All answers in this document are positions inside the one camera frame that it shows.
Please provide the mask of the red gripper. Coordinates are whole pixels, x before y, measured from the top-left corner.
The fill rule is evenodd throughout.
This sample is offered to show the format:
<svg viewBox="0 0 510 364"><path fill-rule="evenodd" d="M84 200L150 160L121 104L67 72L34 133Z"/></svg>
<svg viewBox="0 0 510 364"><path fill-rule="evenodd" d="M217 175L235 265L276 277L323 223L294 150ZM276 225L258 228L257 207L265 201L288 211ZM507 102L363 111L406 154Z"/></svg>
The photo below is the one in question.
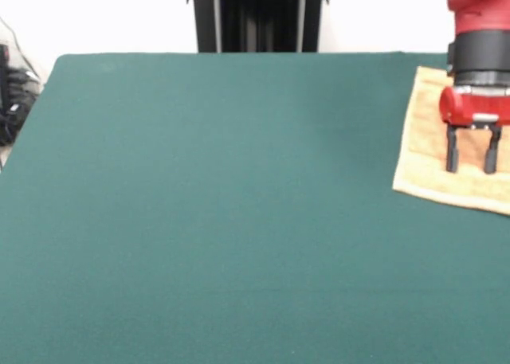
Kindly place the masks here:
<svg viewBox="0 0 510 364"><path fill-rule="evenodd" d="M457 172L457 127L491 126L484 172L495 174L502 127L509 125L509 88L469 85L446 87L440 95L439 113L441 121L448 124L445 170Z"/></svg>

